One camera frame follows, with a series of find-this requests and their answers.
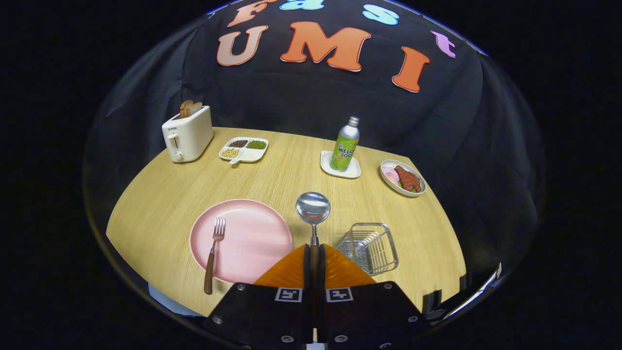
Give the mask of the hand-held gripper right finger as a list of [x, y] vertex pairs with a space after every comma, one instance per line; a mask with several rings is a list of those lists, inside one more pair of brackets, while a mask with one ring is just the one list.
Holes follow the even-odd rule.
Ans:
[[317, 340], [327, 348], [406, 348], [431, 329], [395, 281], [373, 281], [329, 245], [318, 276]]

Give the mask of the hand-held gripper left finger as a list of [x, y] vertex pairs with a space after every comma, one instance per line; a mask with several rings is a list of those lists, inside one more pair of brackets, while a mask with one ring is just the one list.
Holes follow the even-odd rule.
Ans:
[[309, 245], [287, 255], [300, 287], [235, 283], [202, 321], [202, 328], [233, 348], [306, 348], [313, 342]]

